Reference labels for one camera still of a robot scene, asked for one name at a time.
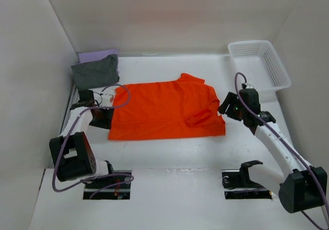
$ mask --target black mount bracket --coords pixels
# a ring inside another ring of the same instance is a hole
[[[223,170],[222,185],[225,189],[235,188],[263,188],[262,185],[250,180],[248,168],[257,164],[263,164],[260,161],[249,161],[241,164],[239,170]]]
[[[56,137],[49,141],[52,161],[55,164],[64,142],[64,137]],[[75,149],[76,156],[65,158],[70,149]],[[59,181],[74,180],[96,172],[96,160],[84,132],[77,132],[68,138],[57,171]]]
[[[310,167],[326,194],[327,174],[322,167]],[[324,205],[319,189],[307,170],[295,169],[280,184],[279,199],[289,213],[315,208]]]

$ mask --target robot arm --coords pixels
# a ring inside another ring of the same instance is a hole
[[[261,111],[258,92],[248,87],[248,85],[243,84],[243,89],[239,91],[239,94],[246,105],[258,117],[280,134],[279,138],[276,137],[267,126],[263,125],[250,114],[234,93],[229,93],[227,95],[223,104],[218,109],[219,112],[238,121],[242,120],[243,124],[251,130],[253,135],[265,145],[282,171],[281,174],[278,174],[266,168],[260,161],[251,161],[241,165],[241,181],[249,184],[255,183],[257,185],[256,187],[262,185],[268,190],[271,190],[279,196],[281,204],[289,213],[322,206],[324,202],[310,173],[306,170],[301,161],[282,144],[281,138],[287,143],[289,142],[287,138],[282,135],[276,124],[276,120],[269,112]],[[322,167],[314,168],[301,155],[299,156],[310,166],[310,169],[320,182],[322,189],[326,192],[326,172]]]
[[[49,142],[52,160],[55,164],[64,138],[68,135],[77,117],[79,117],[68,138],[57,170],[56,175],[61,182],[77,178],[84,179],[91,175],[100,176],[113,173],[112,165],[108,161],[95,159],[85,134],[89,125],[109,129],[113,111],[102,109],[87,110],[80,115],[82,111],[95,105],[92,91],[80,91],[79,96],[79,102],[73,104],[70,109],[70,118],[65,129],[59,137],[53,138]]]

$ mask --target t-shirt sleeve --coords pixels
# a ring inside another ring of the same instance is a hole
[[[177,80],[178,82],[199,82],[205,83],[204,79],[193,77],[187,73],[182,73],[180,78]]]

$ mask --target white table surface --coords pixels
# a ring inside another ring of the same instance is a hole
[[[234,92],[229,57],[223,55],[120,58],[119,73],[121,84],[171,81],[189,73],[205,79],[221,101]],[[289,137],[276,95],[262,95],[261,104]],[[300,213],[288,214],[276,197],[225,200],[221,169],[238,169],[250,160],[280,169],[249,129],[224,119],[227,135],[220,137],[109,141],[107,130],[89,127],[97,159],[110,161],[115,170],[133,170],[131,199],[82,200],[83,185],[55,193],[48,169],[30,229],[312,229]],[[321,209],[310,211],[325,226]]]

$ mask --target white wall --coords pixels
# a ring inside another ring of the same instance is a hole
[[[227,52],[272,41],[297,0],[50,0],[76,51]]]
[[[0,222],[28,229],[77,56],[48,0],[0,0]]]
[[[293,142],[329,171],[329,0],[298,0],[274,45],[292,79],[278,93]]]

